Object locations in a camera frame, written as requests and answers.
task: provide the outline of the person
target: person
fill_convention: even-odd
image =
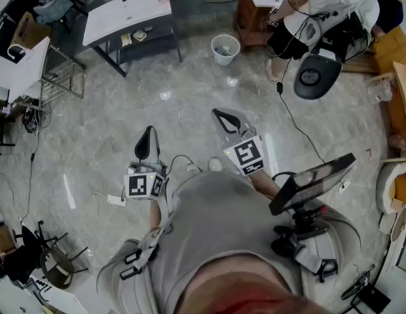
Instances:
[[[279,187],[263,170],[252,173],[250,181],[221,171],[217,158],[210,160],[209,169],[201,172],[194,164],[187,166],[187,178],[173,195],[177,207],[164,226],[158,203],[151,201],[151,231],[147,236],[155,238],[154,231],[162,227],[157,254],[148,263],[158,312],[328,313],[303,297],[299,265],[270,248],[278,237],[273,227],[289,224],[291,219],[288,213],[273,217],[269,211]],[[335,211],[329,213],[348,222]],[[356,246],[345,242],[350,248]],[[122,250],[113,259],[124,257],[120,255]],[[351,258],[345,256],[344,261],[348,264]],[[101,285],[112,285],[114,281],[110,280],[117,279],[101,280]],[[140,297],[136,288],[126,294],[131,292],[134,297],[128,295],[128,301]],[[137,313],[132,308],[126,312]],[[150,313],[143,308],[140,312]]]
[[[363,27],[370,32],[375,24],[379,5],[377,0],[283,0],[268,22],[279,22],[267,44],[273,51],[266,62],[268,79],[276,83],[293,58],[298,60],[310,50],[327,30],[356,12]],[[311,27],[316,35],[310,38]]]
[[[379,3],[379,17],[372,31],[377,36],[389,33],[399,26],[404,19],[404,11],[401,0],[377,0]]]

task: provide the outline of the gray t-shirt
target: gray t-shirt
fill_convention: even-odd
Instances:
[[[232,173],[203,172],[183,184],[174,198],[179,206],[149,263],[160,313],[174,313],[199,267],[234,254],[258,256],[280,273],[293,293],[302,294],[299,266],[270,248],[278,238],[273,227],[289,224],[290,215],[272,216],[270,200],[247,180]]]

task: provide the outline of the tile floor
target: tile floor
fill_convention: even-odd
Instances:
[[[51,122],[40,134],[33,162],[28,226],[43,219],[50,234],[65,229],[44,212],[57,218],[69,233],[65,248],[74,251],[88,246],[84,263],[94,273],[127,238],[140,238],[148,227],[149,202],[129,202],[127,207],[107,203],[96,195],[100,209],[93,225],[97,202],[95,192],[119,195],[122,176],[132,151],[135,134],[154,125],[160,139],[161,158],[170,164],[176,154],[186,154],[206,167],[214,156],[225,167],[233,165],[222,156],[221,143],[212,124],[214,107],[243,111],[266,143],[268,170],[300,171],[319,165],[309,140],[297,131],[284,104],[264,72],[265,54],[252,50],[236,57],[227,67],[216,65],[210,50],[214,33],[181,41],[184,62],[176,53],[134,61],[124,79],[87,50],[79,57],[87,64],[84,99],[62,96],[52,104]],[[346,215],[360,231],[363,249],[354,262],[364,270],[383,256],[386,237],[377,231],[380,213],[375,204],[379,160],[388,153],[388,115],[371,105],[364,76],[342,74],[333,89],[316,101],[296,97],[292,80],[297,68],[291,63],[284,79],[283,99],[297,125],[312,138],[320,156],[330,161],[352,152],[357,163],[348,174],[350,187],[344,194],[323,196]],[[2,150],[0,171],[7,174],[20,215],[28,208],[30,154],[37,146],[34,135],[15,124],[10,139],[15,148]],[[181,171],[185,162],[174,164]],[[64,186],[67,177],[76,209],[69,208]],[[8,186],[0,176],[0,210],[10,227],[19,229]],[[327,307],[341,309],[339,294],[352,283],[357,268],[351,264],[339,279]]]

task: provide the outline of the trash bin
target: trash bin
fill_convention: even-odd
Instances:
[[[212,50],[219,65],[228,65],[241,50],[239,41],[230,35],[222,34],[212,39]]]

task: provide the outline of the white t-shirt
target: white t-shirt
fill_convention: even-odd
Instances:
[[[311,46],[318,42],[321,34],[344,21],[352,12],[356,12],[363,27],[370,32],[379,16],[379,4],[377,0],[308,0],[299,11],[309,15],[320,12],[338,13],[337,16],[330,16],[324,21],[313,20],[297,11],[284,18],[287,30],[301,42]],[[306,37],[306,23],[311,23],[318,29],[315,38]]]

